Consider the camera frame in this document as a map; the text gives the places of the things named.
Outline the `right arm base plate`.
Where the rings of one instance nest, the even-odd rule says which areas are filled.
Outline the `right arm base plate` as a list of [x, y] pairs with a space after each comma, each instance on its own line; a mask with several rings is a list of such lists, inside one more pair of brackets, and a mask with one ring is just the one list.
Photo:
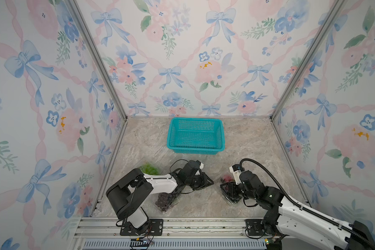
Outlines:
[[259, 237], [276, 237], [281, 233], [266, 228], [262, 219], [245, 219], [245, 235], [253, 238]]

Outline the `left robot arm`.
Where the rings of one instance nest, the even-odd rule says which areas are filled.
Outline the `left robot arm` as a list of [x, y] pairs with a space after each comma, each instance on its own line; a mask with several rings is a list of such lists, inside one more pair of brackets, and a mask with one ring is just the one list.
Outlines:
[[118, 180], [106, 191], [106, 196], [117, 216], [123, 222], [122, 228], [131, 227], [141, 235], [153, 224], [142, 208], [151, 195], [167, 195], [165, 208], [181, 194], [185, 187], [192, 192], [205, 189], [214, 181], [203, 172], [204, 164], [198, 160], [186, 160], [182, 168], [177, 168], [163, 176], [143, 173], [135, 168]]

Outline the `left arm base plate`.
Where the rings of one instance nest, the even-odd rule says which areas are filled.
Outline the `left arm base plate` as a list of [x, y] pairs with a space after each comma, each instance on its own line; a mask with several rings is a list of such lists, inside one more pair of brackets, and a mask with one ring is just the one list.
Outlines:
[[120, 226], [121, 236], [161, 236], [164, 229], [163, 219], [148, 219], [141, 227], [136, 228], [131, 222], [123, 220]]

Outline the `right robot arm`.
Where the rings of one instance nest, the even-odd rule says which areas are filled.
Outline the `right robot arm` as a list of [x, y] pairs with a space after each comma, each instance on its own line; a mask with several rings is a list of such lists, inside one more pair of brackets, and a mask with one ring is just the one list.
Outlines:
[[368, 227], [330, 217], [264, 185], [257, 175], [230, 168], [233, 181], [226, 182], [224, 196], [230, 200], [254, 200], [266, 210], [260, 228], [264, 235], [292, 236], [322, 250], [375, 250]]

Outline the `clear plastic clamshell container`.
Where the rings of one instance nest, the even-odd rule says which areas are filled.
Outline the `clear plastic clamshell container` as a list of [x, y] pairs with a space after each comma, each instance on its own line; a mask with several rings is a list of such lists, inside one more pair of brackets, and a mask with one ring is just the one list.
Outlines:
[[138, 162], [137, 167], [147, 175], [152, 176], [160, 176], [161, 175], [161, 168], [160, 166], [149, 159], [142, 159]]

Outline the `dark purple grape bunch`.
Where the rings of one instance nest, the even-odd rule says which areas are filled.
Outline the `dark purple grape bunch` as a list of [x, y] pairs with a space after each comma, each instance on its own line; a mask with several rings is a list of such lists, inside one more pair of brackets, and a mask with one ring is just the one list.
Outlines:
[[161, 212], [167, 212], [177, 199], [176, 193], [159, 193], [155, 205]]

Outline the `green grape bunch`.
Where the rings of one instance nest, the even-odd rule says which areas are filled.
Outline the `green grape bunch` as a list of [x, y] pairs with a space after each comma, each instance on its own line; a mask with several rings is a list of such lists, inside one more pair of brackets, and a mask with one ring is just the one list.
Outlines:
[[160, 175], [160, 170], [153, 166], [150, 163], [145, 163], [140, 166], [140, 170], [147, 175], [152, 175], [152, 176], [159, 176]]

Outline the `red grape bunch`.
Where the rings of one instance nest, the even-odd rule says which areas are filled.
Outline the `red grape bunch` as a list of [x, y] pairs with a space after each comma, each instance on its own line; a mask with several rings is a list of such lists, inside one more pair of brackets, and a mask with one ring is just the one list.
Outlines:
[[234, 177], [231, 174], [225, 174], [221, 177], [222, 183], [228, 183], [228, 182], [233, 182], [233, 181], [234, 181]]

